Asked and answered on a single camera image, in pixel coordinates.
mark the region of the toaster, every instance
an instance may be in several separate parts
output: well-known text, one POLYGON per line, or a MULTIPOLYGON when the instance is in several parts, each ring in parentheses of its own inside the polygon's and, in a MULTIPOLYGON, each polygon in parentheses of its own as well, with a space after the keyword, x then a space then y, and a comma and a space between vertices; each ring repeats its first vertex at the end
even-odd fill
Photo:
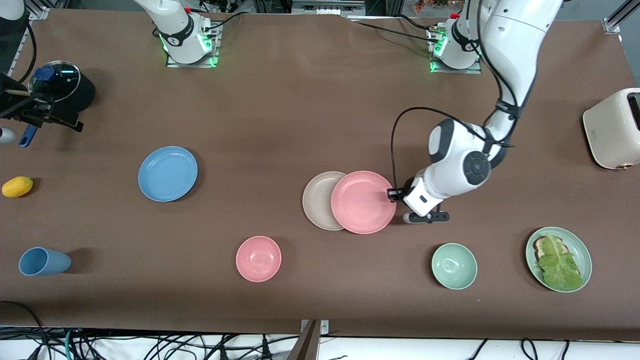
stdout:
POLYGON ((640 88, 620 90, 585 111, 582 123, 593 159, 604 168, 640 163, 640 88))

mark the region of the plate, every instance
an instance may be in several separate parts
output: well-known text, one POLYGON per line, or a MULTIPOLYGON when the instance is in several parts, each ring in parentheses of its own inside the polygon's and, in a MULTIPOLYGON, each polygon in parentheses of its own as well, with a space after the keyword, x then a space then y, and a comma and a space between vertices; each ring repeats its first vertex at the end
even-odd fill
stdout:
POLYGON ((580 240, 571 231, 562 229, 560 227, 543 227, 542 229, 539 229, 535 233, 533 233, 533 235, 529 237, 529 241, 527 241, 525 258, 527 260, 529 270, 531 270, 531 273, 540 282, 540 284, 551 290, 558 291, 559 293, 573 293, 575 291, 578 291, 585 285, 587 285, 587 282, 589 282, 591 278, 591 255, 589 255, 589 250, 587 250, 587 247, 584 245, 582 240, 580 240), (538 265, 538 259, 536 259, 536 249, 533 247, 533 244, 537 239, 543 238, 548 234, 557 236, 562 239, 563 244, 565 244, 567 249, 569 249, 569 251, 573 254, 573 260, 575 261, 575 264, 578 265, 578 270, 580 270, 580 274, 582 276, 583 282, 580 288, 571 291, 556 290, 545 284, 545 282, 543 281, 542 269, 538 265))
POLYGON ((248 238, 236 253, 238 272, 251 282, 269 280, 278 272, 281 262, 280 247, 266 236, 248 238))
POLYGON ((344 229, 331 211, 331 194, 338 181, 345 176, 345 173, 339 171, 323 172, 311 179, 305 192, 302 193, 302 208, 305 215, 322 230, 344 229))
POLYGON ((478 264, 471 250, 457 243, 448 243, 433 253, 431 271, 446 288, 462 290, 476 280, 478 264))
POLYGON ((179 146, 162 147, 147 156, 138 172, 138 186, 146 197, 159 202, 185 196, 196 183, 198 163, 179 146))
POLYGON ((336 184, 331 196, 335 219, 348 231, 372 234, 384 229, 396 214, 395 202, 387 198, 391 184, 371 171, 356 171, 336 184))

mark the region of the light green plate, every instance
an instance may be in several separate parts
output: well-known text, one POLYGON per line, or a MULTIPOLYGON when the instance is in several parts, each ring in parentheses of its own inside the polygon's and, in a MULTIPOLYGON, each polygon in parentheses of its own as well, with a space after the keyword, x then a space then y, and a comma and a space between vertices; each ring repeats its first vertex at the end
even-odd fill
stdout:
POLYGON ((562 229, 560 227, 543 227, 542 229, 537 230, 527 242, 527 248, 525 249, 525 257, 527 259, 527 265, 529 265, 529 269, 535 278, 540 282, 540 284, 548 287, 551 290, 558 291, 559 293, 573 293, 582 289, 589 279, 591 278, 591 256, 589 255, 589 250, 584 246, 584 243, 578 239, 576 235, 574 235, 571 231, 562 229), (572 291, 563 291, 557 290, 550 286, 547 286, 545 282, 542 280, 542 269, 538 265, 538 259, 536 259, 536 249, 533 247, 533 244, 537 239, 543 238, 546 235, 555 235, 562 239, 563 244, 566 245, 567 249, 573 254, 573 260, 575 264, 578 265, 578 270, 580 270, 580 274, 582 275, 582 286, 572 291))
POLYGON ((433 253, 431 270, 440 284, 452 290, 462 290, 475 281, 478 265, 469 249, 460 244, 448 243, 433 253))

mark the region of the pink plate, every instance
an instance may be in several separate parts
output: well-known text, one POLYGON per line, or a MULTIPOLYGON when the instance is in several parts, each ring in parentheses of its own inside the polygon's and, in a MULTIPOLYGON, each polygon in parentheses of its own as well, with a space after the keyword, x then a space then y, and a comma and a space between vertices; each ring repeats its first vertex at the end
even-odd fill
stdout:
POLYGON ((266 236, 248 238, 240 245, 236 254, 238 272, 252 282, 272 278, 278 272, 281 261, 280 247, 266 236))
POLYGON ((343 177, 333 189, 331 210, 338 223, 356 234, 372 234, 385 228, 396 213, 387 199, 391 184, 371 171, 356 171, 343 177))

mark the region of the yellow lemon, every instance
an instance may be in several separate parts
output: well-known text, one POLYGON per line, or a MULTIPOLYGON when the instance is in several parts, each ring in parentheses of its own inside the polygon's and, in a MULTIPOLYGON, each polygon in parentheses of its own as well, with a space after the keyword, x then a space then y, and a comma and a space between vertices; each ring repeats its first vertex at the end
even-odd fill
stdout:
POLYGON ((20 197, 31 191, 33 179, 26 176, 18 176, 2 185, 2 194, 6 197, 20 197))

